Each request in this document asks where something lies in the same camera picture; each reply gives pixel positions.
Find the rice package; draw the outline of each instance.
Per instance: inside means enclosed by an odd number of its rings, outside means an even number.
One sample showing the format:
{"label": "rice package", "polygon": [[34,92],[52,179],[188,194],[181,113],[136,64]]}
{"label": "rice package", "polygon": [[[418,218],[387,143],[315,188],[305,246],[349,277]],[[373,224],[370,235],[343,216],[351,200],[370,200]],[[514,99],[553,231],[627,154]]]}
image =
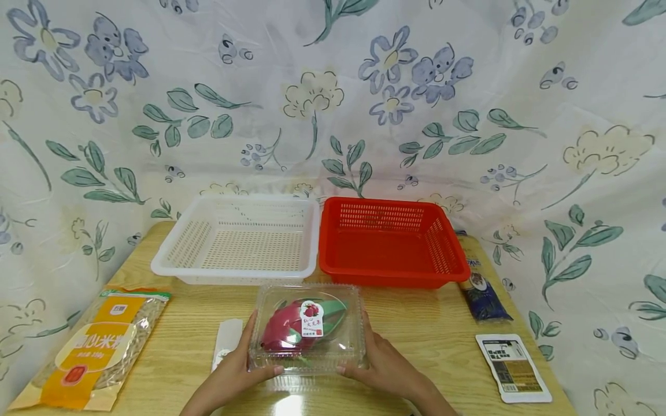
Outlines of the rice package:
{"label": "rice package", "polygon": [[110,411],[169,299],[159,290],[107,286],[9,408]]}

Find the pink dragon fruit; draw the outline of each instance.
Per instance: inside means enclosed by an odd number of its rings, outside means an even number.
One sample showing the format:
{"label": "pink dragon fruit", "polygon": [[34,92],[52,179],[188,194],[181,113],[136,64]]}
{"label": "pink dragon fruit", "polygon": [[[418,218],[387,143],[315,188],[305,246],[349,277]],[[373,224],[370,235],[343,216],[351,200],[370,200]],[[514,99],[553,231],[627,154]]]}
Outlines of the pink dragon fruit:
{"label": "pink dragon fruit", "polygon": [[[266,324],[261,340],[261,347],[265,351],[308,351],[314,344],[326,338],[335,330],[347,310],[347,305],[338,300],[319,302],[324,310],[322,316],[324,336],[318,338],[302,337],[300,309],[306,300],[308,299],[298,299],[291,304],[284,302],[282,307],[273,313]],[[314,317],[320,315],[320,310],[315,305],[308,305],[303,314],[307,317]]]}

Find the human hand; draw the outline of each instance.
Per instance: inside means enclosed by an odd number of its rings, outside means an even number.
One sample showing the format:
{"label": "human hand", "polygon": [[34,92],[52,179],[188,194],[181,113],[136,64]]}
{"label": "human hand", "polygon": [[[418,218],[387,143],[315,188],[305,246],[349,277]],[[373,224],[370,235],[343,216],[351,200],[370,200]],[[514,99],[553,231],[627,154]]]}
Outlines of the human hand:
{"label": "human hand", "polygon": [[282,374],[284,368],[269,365],[248,371],[250,337],[256,321],[256,311],[250,315],[240,336],[238,347],[224,357],[206,381],[194,392],[180,412],[180,416],[209,416],[243,391]]}
{"label": "human hand", "polygon": [[360,381],[368,387],[411,401],[423,416],[456,415],[437,387],[420,373],[407,359],[381,335],[372,331],[368,313],[363,311],[366,353],[369,369],[347,363],[338,367],[344,377]]}

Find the dark blue package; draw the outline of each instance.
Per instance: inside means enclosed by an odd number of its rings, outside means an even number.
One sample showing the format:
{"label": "dark blue package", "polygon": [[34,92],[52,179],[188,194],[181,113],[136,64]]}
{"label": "dark blue package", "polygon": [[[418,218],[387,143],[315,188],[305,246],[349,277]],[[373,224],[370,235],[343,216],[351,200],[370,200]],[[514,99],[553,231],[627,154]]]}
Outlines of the dark blue package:
{"label": "dark blue package", "polygon": [[465,296],[467,305],[470,307],[472,316],[477,321],[488,321],[490,319],[508,319],[513,321],[513,318],[502,306],[492,285],[484,277],[484,272],[492,273],[494,270],[487,271],[485,268],[492,266],[481,264],[479,261],[479,257],[487,258],[479,242],[475,238],[468,236],[467,233],[456,231],[456,234],[472,271],[469,279],[458,284]]}

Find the white plastic basket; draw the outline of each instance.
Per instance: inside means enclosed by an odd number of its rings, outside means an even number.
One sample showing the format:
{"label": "white plastic basket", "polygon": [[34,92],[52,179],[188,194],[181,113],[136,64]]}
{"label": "white plastic basket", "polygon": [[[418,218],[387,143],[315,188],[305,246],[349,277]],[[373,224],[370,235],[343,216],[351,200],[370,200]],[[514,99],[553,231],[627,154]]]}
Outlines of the white plastic basket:
{"label": "white plastic basket", "polygon": [[188,284],[293,284],[313,273],[319,205],[287,196],[204,195],[185,210],[151,262]]}

